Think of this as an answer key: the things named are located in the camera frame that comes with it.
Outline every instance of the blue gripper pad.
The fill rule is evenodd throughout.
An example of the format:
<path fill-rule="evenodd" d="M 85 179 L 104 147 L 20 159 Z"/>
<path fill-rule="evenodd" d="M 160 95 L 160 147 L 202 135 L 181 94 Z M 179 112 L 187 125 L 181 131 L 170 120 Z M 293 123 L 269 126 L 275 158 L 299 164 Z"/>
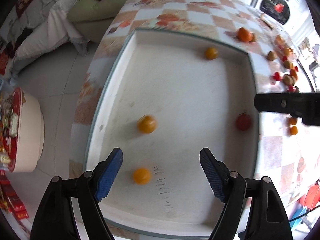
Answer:
<path fill-rule="evenodd" d="M 114 148 L 108 158 L 105 160 L 105 162 L 107 162 L 107 166 L 98 179 L 97 191 L 94 195 L 98 202 L 108 196 L 111 186 L 122 165 L 122 161 L 122 150 L 119 148 Z"/>
<path fill-rule="evenodd" d="M 223 203 L 226 202 L 225 187 L 228 182 L 228 176 L 220 168 L 218 161 L 213 157 L 208 148 L 204 148 L 200 152 L 200 164 L 209 181 L 211 189 L 218 199 Z"/>

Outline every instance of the washing machine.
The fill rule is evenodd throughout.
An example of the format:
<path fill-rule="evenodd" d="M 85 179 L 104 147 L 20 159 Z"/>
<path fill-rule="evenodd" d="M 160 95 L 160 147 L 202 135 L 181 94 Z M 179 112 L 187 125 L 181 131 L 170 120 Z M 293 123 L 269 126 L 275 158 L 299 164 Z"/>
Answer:
<path fill-rule="evenodd" d="M 258 0 L 256 8 L 268 14 L 293 35 L 308 16 L 305 0 Z"/>

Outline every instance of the blue object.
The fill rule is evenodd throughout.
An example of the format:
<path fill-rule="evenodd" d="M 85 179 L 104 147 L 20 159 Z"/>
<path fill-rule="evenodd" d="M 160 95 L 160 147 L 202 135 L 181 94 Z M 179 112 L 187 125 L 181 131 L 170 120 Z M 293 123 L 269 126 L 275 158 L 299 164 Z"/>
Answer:
<path fill-rule="evenodd" d="M 123 153 L 119 148 L 115 148 L 106 159 L 107 166 L 100 178 L 98 179 L 97 191 L 94 195 L 95 199 L 100 202 L 103 198 L 108 196 L 111 186 L 118 174 L 122 165 Z"/>
<path fill-rule="evenodd" d="M 292 216 L 292 219 L 304 214 L 307 211 L 307 207 L 300 207 L 297 209 L 297 211 L 294 213 L 294 215 Z M 301 218 L 295 220 L 295 221 L 291 221 L 290 222 L 290 227 L 291 230 L 295 230 L 295 228 L 301 223 Z"/>
<path fill-rule="evenodd" d="M 224 184 L 217 173 L 215 167 L 213 166 L 212 162 L 210 161 L 209 157 L 204 151 L 200 152 L 200 164 L 202 166 L 202 169 L 204 170 L 204 173 L 209 181 L 210 187 L 218 199 L 220 199 L 222 202 L 225 199 L 224 194 Z"/>

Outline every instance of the washing machine door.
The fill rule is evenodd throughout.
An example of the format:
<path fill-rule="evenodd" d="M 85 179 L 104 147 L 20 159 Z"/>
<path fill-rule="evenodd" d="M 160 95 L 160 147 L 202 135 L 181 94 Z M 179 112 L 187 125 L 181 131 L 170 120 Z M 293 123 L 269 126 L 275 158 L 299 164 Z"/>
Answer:
<path fill-rule="evenodd" d="M 284 25 L 290 17 L 290 9 L 285 0 L 262 0 L 260 10 Z"/>

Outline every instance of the brown nut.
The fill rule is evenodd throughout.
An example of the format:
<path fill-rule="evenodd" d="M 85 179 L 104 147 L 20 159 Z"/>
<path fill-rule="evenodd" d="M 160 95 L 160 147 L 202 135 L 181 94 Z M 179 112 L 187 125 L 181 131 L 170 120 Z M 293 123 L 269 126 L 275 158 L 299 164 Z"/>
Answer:
<path fill-rule="evenodd" d="M 282 82 L 286 85 L 286 86 L 290 86 L 292 83 L 292 79 L 289 75 L 285 74 L 282 78 Z"/>
<path fill-rule="evenodd" d="M 285 60 L 283 62 L 283 65 L 286 69 L 290 69 L 291 68 L 291 62 L 289 60 Z"/>
<path fill-rule="evenodd" d="M 273 60 L 276 59 L 276 57 L 277 57 L 277 55 L 276 55 L 276 53 L 274 51 L 270 51 L 268 53 L 268 60 L 273 61 Z"/>
<path fill-rule="evenodd" d="M 255 33 L 252 33 L 252 40 L 251 42 L 256 42 L 257 41 L 257 36 L 255 35 Z"/>
<path fill-rule="evenodd" d="M 291 79 L 292 79 L 291 85 L 294 86 L 294 84 L 297 82 L 297 80 L 296 80 L 296 78 L 293 77 L 293 76 L 290 76 L 290 77 L 291 77 Z"/>

